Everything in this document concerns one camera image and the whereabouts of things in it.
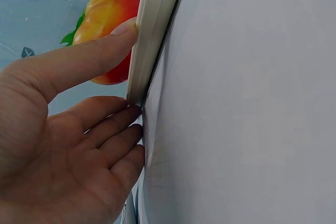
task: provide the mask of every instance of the white surface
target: white surface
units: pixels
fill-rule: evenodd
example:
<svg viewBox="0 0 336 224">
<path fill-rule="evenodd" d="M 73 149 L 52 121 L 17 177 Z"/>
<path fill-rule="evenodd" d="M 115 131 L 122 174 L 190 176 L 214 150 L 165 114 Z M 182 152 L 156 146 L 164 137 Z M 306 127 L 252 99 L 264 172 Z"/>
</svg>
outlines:
<svg viewBox="0 0 336 224">
<path fill-rule="evenodd" d="M 127 100 L 141 104 L 176 0 L 140 0 L 138 42 L 132 50 Z"/>
<path fill-rule="evenodd" d="M 144 115 L 148 223 L 336 223 L 335 17 L 182 0 Z"/>
</svg>

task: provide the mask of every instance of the fingernail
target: fingernail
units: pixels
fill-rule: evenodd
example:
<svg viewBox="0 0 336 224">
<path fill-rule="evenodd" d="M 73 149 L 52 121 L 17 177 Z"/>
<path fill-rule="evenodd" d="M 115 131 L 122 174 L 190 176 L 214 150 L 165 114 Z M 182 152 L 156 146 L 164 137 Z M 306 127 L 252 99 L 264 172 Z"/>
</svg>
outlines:
<svg viewBox="0 0 336 224">
<path fill-rule="evenodd" d="M 125 33 L 130 27 L 135 26 L 135 22 L 136 22 L 136 17 L 131 18 L 127 21 L 125 21 L 124 23 L 122 23 L 121 25 L 119 25 L 116 29 L 114 29 L 111 34 L 113 35 L 120 35 Z"/>
</svg>

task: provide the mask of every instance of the skin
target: skin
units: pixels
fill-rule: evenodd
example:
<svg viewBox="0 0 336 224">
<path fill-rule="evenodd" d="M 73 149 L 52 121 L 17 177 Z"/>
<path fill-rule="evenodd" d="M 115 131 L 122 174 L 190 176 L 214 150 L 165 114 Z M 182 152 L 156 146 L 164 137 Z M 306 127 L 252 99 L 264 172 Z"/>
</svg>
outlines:
<svg viewBox="0 0 336 224">
<path fill-rule="evenodd" d="M 115 34 L 18 60 L 0 72 L 1 223 L 113 223 L 144 165 L 141 114 L 92 97 L 48 116 L 55 96 L 117 66 L 137 39 Z"/>
</svg>

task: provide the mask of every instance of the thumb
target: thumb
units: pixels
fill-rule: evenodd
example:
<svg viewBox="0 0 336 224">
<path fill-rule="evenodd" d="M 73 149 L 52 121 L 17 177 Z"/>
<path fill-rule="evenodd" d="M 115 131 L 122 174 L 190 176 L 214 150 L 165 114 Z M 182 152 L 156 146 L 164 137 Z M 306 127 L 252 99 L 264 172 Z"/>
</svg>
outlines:
<svg viewBox="0 0 336 224">
<path fill-rule="evenodd" d="M 137 40 L 135 18 L 110 35 L 42 55 L 18 60 L 3 74 L 29 84 L 50 102 L 58 93 L 104 74 L 128 55 Z"/>
</svg>

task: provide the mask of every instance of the palm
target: palm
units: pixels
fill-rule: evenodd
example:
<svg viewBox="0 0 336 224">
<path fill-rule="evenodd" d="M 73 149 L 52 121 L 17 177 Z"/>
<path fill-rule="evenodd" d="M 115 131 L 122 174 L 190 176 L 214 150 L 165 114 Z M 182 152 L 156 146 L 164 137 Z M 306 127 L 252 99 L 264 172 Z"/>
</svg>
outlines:
<svg viewBox="0 0 336 224">
<path fill-rule="evenodd" d="M 45 219 L 66 222 L 62 213 L 71 208 L 71 221 L 111 223 L 143 165 L 142 147 L 135 146 L 141 127 L 128 127 L 139 108 L 95 97 L 47 117 L 47 98 L 19 84 L 21 92 L 6 88 L 0 97 L 1 115 L 7 115 L 0 131 L 12 126 L 0 140 L 0 196 Z"/>
</svg>

